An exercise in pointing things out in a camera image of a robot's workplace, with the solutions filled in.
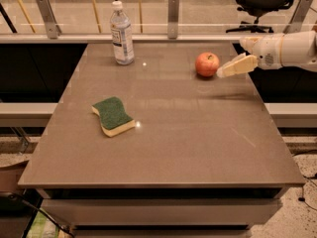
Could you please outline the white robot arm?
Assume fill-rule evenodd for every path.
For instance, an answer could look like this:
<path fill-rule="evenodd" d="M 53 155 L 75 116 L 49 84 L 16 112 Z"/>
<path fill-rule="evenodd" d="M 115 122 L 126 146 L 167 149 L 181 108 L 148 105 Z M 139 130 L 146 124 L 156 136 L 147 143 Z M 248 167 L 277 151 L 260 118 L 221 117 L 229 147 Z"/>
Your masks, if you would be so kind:
<path fill-rule="evenodd" d="M 272 34 L 263 37 L 240 38 L 244 53 L 217 69 L 218 77 L 228 77 L 254 71 L 296 66 L 317 70 L 317 36 L 315 31 Z"/>

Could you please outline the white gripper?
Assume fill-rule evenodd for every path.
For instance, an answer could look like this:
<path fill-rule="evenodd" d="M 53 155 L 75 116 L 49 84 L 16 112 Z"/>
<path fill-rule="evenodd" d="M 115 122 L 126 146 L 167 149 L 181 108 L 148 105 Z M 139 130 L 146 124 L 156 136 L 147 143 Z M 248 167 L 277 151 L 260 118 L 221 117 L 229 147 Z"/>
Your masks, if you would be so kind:
<path fill-rule="evenodd" d="M 217 69 L 220 78 L 253 71 L 257 66 L 261 69 L 281 68 L 281 45 L 283 34 L 265 37 L 242 37 L 241 47 L 251 55 L 240 54 L 224 63 Z"/>

